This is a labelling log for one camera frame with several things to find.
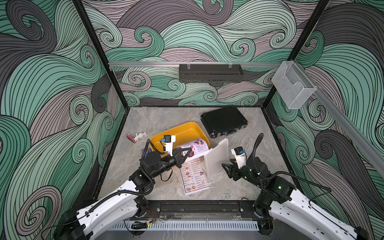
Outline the old menu sheet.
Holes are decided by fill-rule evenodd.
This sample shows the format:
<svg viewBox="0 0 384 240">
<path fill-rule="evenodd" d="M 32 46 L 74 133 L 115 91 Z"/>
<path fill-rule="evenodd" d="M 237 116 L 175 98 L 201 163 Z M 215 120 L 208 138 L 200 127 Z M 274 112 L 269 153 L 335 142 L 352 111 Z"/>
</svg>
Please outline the old menu sheet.
<svg viewBox="0 0 384 240">
<path fill-rule="evenodd" d="M 186 196 L 209 189 L 208 178 L 201 167 L 200 159 L 184 163 L 180 168 L 183 189 Z"/>
</svg>

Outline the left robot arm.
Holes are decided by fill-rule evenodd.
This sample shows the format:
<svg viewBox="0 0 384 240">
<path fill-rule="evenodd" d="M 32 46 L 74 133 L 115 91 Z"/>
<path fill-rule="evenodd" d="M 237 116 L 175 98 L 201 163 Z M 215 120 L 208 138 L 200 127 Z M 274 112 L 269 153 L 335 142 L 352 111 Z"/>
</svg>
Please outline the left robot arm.
<svg viewBox="0 0 384 240">
<path fill-rule="evenodd" d="M 146 214 L 155 177 L 177 166 L 181 168 L 192 148 L 176 148 L 164 158 L 158 152 L 144 152 L 139 168 L 114 192 L 78 211 L 67 211 L 56 227 L 55 240 L 94 240 L 115 224 Z"/>
</svg>

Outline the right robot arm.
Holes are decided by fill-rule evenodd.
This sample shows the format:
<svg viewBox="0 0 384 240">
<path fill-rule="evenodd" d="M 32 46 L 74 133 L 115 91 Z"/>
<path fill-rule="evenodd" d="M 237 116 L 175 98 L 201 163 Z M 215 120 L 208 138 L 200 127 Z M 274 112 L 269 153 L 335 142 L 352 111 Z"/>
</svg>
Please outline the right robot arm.
<svg viewBox="0 0 384 240">
<path fill-rule="evenodd" d="M 256 214 L 265 221 L 277 219 L 312 240 L 367 240 L 368 232 L 353 227 L 323 210 L 292 183 L 281 177 L 281 171 L 271 174 L 259 158 L 248 158 L 239 167 L 232 159 L 222 164 L 229 178 L 244 179 L 261 189 L 253 204 Z"/>
</svg>

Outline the white acrylic menu holder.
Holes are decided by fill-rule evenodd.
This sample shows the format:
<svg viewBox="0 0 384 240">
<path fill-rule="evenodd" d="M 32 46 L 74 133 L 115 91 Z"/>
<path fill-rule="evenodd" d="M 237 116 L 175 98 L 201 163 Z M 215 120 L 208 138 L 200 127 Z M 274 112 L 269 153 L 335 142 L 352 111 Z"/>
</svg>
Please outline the white acrylic menu holder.
<svg viewBox="0 0 384 240">
<path fill-rule="evenodd" d="M 224 139 L 203 156 L 204 161 L 200 165 L 206 172 L 209 179 L 220 170 L 223 170 L 222 164 L 230 163 L 229 151 L 229 140 Z"/>
</svg>

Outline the special menu paper sheet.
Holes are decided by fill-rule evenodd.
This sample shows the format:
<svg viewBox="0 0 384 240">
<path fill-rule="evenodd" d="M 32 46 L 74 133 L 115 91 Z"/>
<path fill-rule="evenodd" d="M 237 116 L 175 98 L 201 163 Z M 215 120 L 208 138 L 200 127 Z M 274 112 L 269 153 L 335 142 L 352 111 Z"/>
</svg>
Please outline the special menu paper sheet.
<svg viewBox="0 0 384 240">
<path fill-rule="evenodd" d="M 186 149 L 191 148 L 191 152 L 188 154 L 188 151 L 184 151 L 182 155 L 186 158 L 186 162 L 192 161 L 195 159 L 198 159 L 208 153 L 209 151 L 209 143 L 205 141 L 204 139 L 198 138 L 195 140 L 192 140 L 190 142 L 187 142 L 183 145 L 177 146 L 177 149 Z"/>
</svg>

